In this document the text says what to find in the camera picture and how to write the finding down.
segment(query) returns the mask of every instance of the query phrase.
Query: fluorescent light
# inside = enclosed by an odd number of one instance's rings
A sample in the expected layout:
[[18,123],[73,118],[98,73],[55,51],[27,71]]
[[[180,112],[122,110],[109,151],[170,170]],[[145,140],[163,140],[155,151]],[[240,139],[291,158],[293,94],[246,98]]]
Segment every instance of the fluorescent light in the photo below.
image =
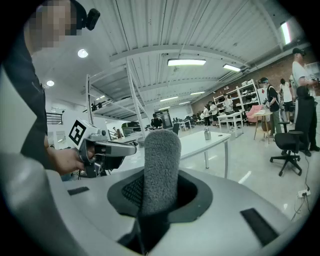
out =
[[88,53],[87,53],[87,51],[85,49],[81,49],[81,50],[78,51],[78,56],[80,58],[85,58],[85,57],[88,56]]
[[289,44],[291,42],[291,38],[290,38],[290,34],[289,34],[289,28],[288,28],[288,24],[285,22],[281,25],[281,28],[282,28],[282,32],[283,32],[283,35],[284,35],[284,41],[285,41],[285,44]]
[[160,100],[160,101],[161,101],[161,102],[164,102],[164,101],[173,100],[173,99],[176,99],[176,98],[178,98],[178,96],[172,97],[172,98],[165,98],[165,99],[162,99],[162,100]]
[[237,72],[239,72],[239,71],[241,70],[241,69],[238,68],[238,67],[230,66],[230,65],[228,65],[228,64],[224,64],[223,67],[224,67],[225,69],[233,70],[233,71],[237,71]]
[[51,87],[51,86],[54,86],[55,83],[54,83],[54,81],[50,80],[50,81],[46,82],[46,85]]
[[158,110],[166,110],[166,109],[168,109],[168,108],[170,108],[169,106],[166,106],[166,107],[163,107],[163,108],[159,108]]
[[204,94],[205,91],[199,91],[199,92],[193,92],[193,93],[190,93],[190,95],[196,95],[196,94]]
[[186,59],[186,58],[172,58],[168,59],[168,66],[181,66],[181,65],[198,65],[203,66],[206,63],[205,59]]

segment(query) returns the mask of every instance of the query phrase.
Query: cable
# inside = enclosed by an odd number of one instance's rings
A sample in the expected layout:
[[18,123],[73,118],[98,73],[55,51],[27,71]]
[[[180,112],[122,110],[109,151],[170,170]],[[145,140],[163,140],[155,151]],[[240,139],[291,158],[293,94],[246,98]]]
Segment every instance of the cable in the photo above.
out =
[[311,214],[311,211],[310,211],[310,208],[309,208],[308,196],[306,195],[305,197],[306,197],[306,203],[307,203],[307,205],[308,205],[308,211],[309,211],[309,214]]
[[294,211],[295,211],[295,214],[293,215],[291,221],[294,221],[295,220],[295,217],[296,217],[296,214],[300,214],[301,213],[301,207],[303,206],[303,204],[305,203],[305,197],[303,197],[303,201],[302,201],[302,204],[300,205],[300,207],[298,208],[298,210],[296,210],[296,201],[297,201],[297,198],[298,196],[296,196],[295,200],[294,200]]
[[309,172],[309,161],[308,161],[308,159],[307,159],[307,156],[306,155],[304,155],[304,158],[305,158],[305,160],[306,160],[306,162],[308,163],[308,167],[307,167],[307,169],[306,169],[306,175],[305,175],[305,180],[304,180],[304,183],[305,183],[305,185],[307,186],[307,190],[309,191],[310,190],[310,188],[309,188],[309,186],[307,185],[307,178],[308,178],[308,172]]

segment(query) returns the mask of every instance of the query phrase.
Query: metal bottle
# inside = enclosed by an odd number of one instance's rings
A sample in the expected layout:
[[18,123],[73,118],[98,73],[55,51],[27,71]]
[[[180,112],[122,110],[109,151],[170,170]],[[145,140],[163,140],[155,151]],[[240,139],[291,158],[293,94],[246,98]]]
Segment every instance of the metal bottle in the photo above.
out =
[[211,140],[211,132],[209,131],[209,127],[204,128],[204,138],[206,141]]

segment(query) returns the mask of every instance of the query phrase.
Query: hand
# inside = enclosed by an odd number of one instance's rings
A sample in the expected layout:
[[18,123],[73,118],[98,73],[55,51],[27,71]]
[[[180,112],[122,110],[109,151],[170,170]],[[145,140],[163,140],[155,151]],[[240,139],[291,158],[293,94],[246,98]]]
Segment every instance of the hand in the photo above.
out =
[[[52,160],[55,165],[55,170],[60,175],[65,175],[72,173],[76,170],[84,170],[85,165],[80,160],[78,152],[75,149],[66,148],[61,150],[52,149],[53,152],[50,153]],[[94,149],[90,148],[88,150],[88,157],[92,158],[94,156]]]

